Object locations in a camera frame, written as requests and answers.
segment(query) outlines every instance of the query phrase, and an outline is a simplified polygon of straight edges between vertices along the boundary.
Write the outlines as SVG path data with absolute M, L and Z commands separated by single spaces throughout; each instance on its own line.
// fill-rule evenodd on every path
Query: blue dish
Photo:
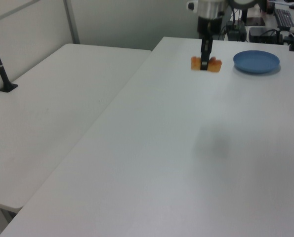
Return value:
M 268 73 L 280 65 L 280 59 L 272 53 L 250 50 L 234 56 L 237 68 L 248 73 Z

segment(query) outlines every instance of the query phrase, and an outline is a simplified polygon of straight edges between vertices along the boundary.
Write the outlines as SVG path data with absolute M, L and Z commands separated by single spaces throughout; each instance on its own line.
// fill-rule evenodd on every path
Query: white table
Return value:
M 0 207 L 25 205 L 149 54 L 68 44 L 0 92 Z
M 0 237 L 294 237 L 294 52 L 215 41 L 214 74 L 200 45 L 164 38 Z

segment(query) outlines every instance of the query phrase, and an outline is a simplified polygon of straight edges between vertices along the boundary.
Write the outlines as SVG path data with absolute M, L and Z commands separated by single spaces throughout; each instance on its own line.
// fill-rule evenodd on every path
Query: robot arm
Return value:
M 248 9 L 265 0 L 195 0 L 187 8 L 198 15 L 197 31 L 203 36 L 201 47 L 201 70 L 207 70 L 212 48 L 212 36 L 218 35 L 222 17 L 227 6 L 232 9 Z

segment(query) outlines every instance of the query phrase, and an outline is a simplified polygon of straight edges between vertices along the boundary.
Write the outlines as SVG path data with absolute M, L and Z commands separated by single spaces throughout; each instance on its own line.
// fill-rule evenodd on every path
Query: black cable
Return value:
M 234 7 L 233 7 L 233 5 L 232 5 L 232 3 L 231 3 L 231 1 L 228 1 L 228 4 L 229 4 L 229 6 L 230 6 L 230 8 L 231 8 L 231 10 L 232 10 L 232 27 L 234 27 L 234 25 L 235 25 L 235 22 L 236 22 L 236 13 L 235 13 L 235 9 L 234 9 Z
M 272 32 L 272 31 L 276 32 L 277 34 L 280 33 L 278 30 L 271 29 L 271 30 L 268 30 L 268 31 L 266 31 L 266 32 L 263 32 L 261 35 L 259 35 L 259 37 L 262 36 L 262 35 L 264 35 L 264 34 L 266 34 L 266 33 Z
M 223 28 L 221 28 L 220 32 L 219 32 L 219 36 L 218 36 L 218 40 L 220 38 L 221 35 L 224 35 L 225 31 L 222 32 L 222 30 L 226 27 L 227 25 L 225 25 Z

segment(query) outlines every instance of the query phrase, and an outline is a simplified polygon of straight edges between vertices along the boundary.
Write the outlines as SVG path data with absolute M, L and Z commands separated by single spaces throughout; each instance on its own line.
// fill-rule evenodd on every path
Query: white wall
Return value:
M 0 57 L 10 81 L 67 43 L 72 37 L 63 0 L 40 0 L 0 20 Z
M 80 43 L 153 50 L 164 37 L 198 38 L 188 0 L 68 0 Z

